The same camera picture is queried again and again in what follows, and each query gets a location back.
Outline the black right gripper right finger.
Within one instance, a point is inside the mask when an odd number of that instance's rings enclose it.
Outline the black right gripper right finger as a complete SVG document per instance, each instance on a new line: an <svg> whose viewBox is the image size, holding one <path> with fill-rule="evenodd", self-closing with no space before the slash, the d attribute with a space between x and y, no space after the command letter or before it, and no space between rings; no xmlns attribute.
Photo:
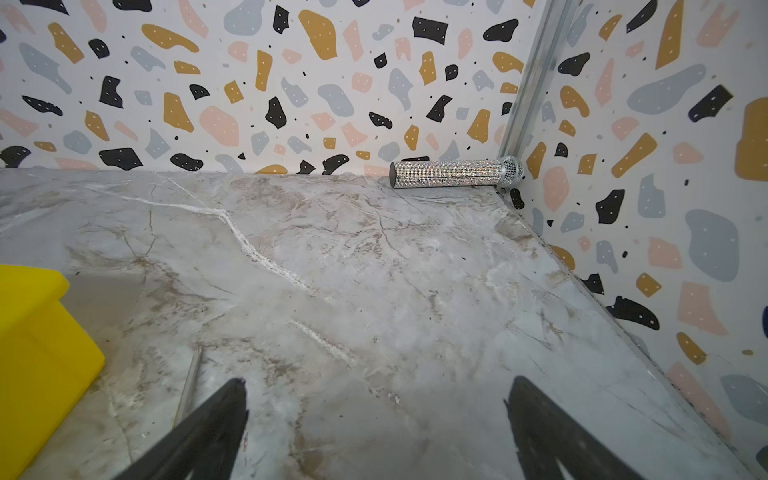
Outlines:
<svg viewBox="0 0 768 480"><path fill-rule="evenodd" d="M526 479L641 477L526 377L514 379L505 407Z"/></svg>

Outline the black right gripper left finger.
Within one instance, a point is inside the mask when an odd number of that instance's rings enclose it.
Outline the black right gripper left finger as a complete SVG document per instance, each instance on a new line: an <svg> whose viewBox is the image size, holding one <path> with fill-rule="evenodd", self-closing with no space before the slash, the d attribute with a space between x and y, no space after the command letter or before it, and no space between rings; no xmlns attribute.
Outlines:
<svg viewBox="0 0 768 480"><path fill-rule="evenodd" d="M245 380L228 380L117 477L228 480L248 420L246 401Z"/></svg>

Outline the silver screwdriver shaft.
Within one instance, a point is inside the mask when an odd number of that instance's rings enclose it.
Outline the silver screwdriver shaft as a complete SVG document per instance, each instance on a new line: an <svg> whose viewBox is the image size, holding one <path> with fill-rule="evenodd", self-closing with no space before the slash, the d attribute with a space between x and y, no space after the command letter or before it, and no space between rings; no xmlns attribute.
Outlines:
<svg viewBox="0 0 768 480"><path fill-rule="evenodd" d="M185 383L180 396L178 408L174 417L173 427L177 427L189 414L194 401L194 392L197 383L197 376L203 356L203 347L198 346L194 351L192 360L185 378Z"/></svg>

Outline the yellow plastic bin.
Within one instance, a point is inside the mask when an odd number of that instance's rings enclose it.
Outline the yellow plastic bin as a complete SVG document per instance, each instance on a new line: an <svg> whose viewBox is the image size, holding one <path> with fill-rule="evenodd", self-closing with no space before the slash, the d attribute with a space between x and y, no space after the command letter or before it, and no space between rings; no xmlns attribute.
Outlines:
<svg viewBox="0 0 768 480"><path fill-rule="evenodd" d="M62 304L60 272L1 266L1 477L16 479L78 403L105 356Z"/></svg>

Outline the glittery silver cylinder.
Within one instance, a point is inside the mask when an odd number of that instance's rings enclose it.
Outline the glittery silver cylinder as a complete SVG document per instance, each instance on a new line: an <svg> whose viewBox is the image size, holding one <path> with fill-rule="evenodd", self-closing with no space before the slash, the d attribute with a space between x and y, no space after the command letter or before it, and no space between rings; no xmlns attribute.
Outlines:
<svg viewBox="0 0 768 480"><path fill-rule="evenodd" d="M514 156L482 160L402 160L389 168L394 189L492 186L509 190L523 178L524 167Z"/></svg>

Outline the aluminium corner post right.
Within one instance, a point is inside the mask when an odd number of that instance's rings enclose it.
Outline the aluminium corner post right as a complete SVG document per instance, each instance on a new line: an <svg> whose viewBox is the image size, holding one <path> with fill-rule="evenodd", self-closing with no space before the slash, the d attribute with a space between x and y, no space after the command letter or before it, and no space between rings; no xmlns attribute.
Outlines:
<svg viewBox="0 0 768 480"><path fill-rule="evenodd" d="M557 57L564 48L577 7L578 1L573 0L544 2L518 95L500 144L500 156L522 158L532 138L545 90L556 70Z"/></svg>

